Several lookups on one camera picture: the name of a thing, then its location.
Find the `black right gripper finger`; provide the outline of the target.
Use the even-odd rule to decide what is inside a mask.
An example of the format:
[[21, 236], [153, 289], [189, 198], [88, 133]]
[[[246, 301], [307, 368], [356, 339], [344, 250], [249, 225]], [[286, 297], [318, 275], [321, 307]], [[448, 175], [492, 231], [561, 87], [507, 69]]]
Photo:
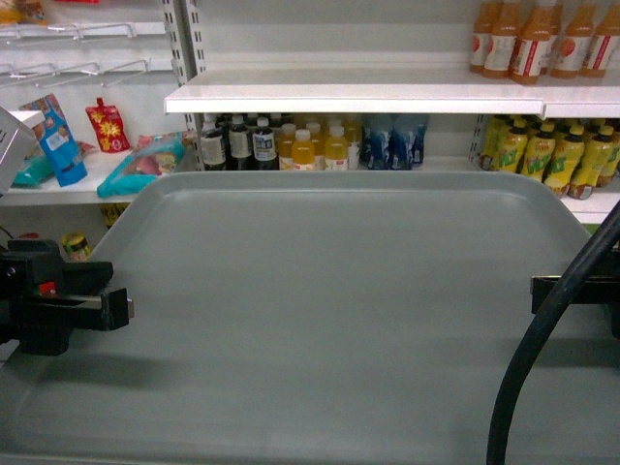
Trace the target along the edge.
[[[536, 314], [553, 291], [559, 276], [534, 276], [530, 281], [531, 310]], [[614, 305], [619, 303], [619, 278], [595, 276], [588, 278], [577, 291], [572, 291], [570, 304]]]

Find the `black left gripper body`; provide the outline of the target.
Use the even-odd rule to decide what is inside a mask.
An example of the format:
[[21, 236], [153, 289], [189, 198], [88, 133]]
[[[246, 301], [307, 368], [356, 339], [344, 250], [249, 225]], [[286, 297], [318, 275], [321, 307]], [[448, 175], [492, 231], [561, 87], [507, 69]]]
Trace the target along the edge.
[[110, 262], [70, 263], [47, 239], [11, 239], [1, 249], [1, 343], [13, 340], [28, 355], [57, 357], [75, 329], [19, 328], [9, 324], [9, 300], [29, 295], [97, 295], [113, 274]]

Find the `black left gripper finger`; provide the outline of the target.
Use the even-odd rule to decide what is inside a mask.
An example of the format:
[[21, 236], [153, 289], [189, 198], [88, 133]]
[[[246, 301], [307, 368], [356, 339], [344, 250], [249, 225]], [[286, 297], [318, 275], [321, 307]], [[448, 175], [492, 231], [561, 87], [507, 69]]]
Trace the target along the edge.
[[19, 328], [113, 331], [134, 318], [126, 289], [96, 295], [43, 294], [12, 297], [9, 324]]

